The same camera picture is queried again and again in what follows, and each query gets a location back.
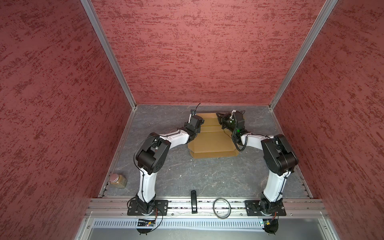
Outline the brown cardboard box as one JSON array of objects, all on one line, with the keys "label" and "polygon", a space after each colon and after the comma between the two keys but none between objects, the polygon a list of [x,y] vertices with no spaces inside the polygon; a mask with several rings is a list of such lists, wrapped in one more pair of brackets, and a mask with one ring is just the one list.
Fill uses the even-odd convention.
[{"label": "brown cardboard box", "polygon": [[201,132],[188,143],[194,159],[235,157],[239,154],[229,130],[222,129],[215,113],[198,113],[204,119]]}]

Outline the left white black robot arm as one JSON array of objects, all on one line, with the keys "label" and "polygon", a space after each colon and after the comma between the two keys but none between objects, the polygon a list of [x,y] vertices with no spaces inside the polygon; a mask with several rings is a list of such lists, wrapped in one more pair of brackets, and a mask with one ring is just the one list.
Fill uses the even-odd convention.
[{"label": "left white black robot arm", "polygon": [[163,135],[150,133],[135,150],[134,163],[140,171],[136,203],[145,215],[150,215],[155,210],[157,172],[163,167],[169,150],[192,142],[201,132],[203,124],[202,117],[191,114],[182,128]]}]

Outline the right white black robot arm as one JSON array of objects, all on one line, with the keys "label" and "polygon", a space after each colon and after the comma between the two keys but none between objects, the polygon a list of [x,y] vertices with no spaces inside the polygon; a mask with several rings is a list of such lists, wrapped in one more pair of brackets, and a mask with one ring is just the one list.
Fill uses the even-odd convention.
[{"label": "right white black robot arm", "polygon": [[243,111],[216,113],[216,116],[222,129],[232,133],[231,140],[237,151],[242,152],[247,147],[263,151],[269,176],[257,209],[264,216],[275,214],[283,208],[284,188],[299,163],[287,138],[281,134],[268,136],[247,131]]}]

